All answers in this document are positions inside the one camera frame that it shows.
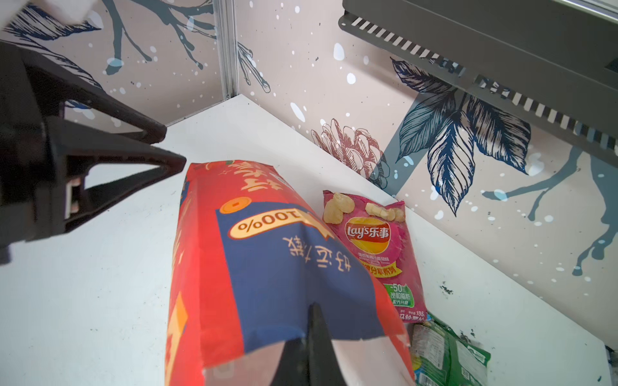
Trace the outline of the red paper gift bag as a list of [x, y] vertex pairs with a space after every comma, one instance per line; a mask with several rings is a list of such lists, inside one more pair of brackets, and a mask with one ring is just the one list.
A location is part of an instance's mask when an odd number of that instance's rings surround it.
[[386, 289], [277, 171], [188, 167], [172, 259], [164, 382], [270, 385], [320, 305], [346, 385], [413, 385]]

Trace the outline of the black wall basket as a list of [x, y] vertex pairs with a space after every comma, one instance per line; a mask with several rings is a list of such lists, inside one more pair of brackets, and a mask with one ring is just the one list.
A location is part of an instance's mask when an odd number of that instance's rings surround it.
[[340, 28], [617, 163], [614, 1], [345, 1]]

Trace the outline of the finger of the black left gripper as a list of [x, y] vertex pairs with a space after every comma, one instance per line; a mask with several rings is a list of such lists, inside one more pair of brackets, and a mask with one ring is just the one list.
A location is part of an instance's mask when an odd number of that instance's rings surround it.
[[29, 51], [28, 77], [35, 92], [37, 105], [44, 117], [63, 117], [65, 103], [75, 101], [133, 125], [138, 131], [129, 133], [128, 138], [155, 144], [166, 137], [167, 127], [164, 124], [108, 96], [104, 91], [90, 85], [40, 53]]
[[124, 199], [182, 172], [187, 159], [59, 117], [48, 119], [50, 233], [70, 233]]

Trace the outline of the pink Lay's chips bag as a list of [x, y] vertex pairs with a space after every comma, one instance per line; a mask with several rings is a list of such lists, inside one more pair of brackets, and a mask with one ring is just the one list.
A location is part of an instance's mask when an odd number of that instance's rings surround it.
[[382, 206], [364, 196], [323, 192], [323, 221], [386, 288], [405, 323], [429, 313], [402, 201]]

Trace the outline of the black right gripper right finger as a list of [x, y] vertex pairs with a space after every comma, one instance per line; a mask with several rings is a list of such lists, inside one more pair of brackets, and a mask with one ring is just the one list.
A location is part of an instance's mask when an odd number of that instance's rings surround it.
[[346, 386], [320, 305], [309, 307], [307, 362], [310, 385]]

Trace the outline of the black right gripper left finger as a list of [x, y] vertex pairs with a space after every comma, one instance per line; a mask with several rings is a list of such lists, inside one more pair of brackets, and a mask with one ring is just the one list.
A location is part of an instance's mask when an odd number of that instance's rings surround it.
[[308, 386], [309, 364], [306, 340], [285, 342], [271, 386]]

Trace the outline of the green snack packet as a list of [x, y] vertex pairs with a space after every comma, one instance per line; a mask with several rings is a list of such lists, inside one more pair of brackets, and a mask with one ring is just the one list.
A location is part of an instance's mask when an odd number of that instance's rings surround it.
[[407, 327], [415, 382], [423, 386], [486, 386], [491, 354], [429, 315]]

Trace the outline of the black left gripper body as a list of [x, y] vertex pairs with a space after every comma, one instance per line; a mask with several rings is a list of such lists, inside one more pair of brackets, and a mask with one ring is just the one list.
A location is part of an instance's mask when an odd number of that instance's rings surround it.
[[1, 263], [11, 245], [61, 234], [66, 215], [62, 162], [48, 128], [63, 117], [46, 59], [11, 43], [1, 45]]

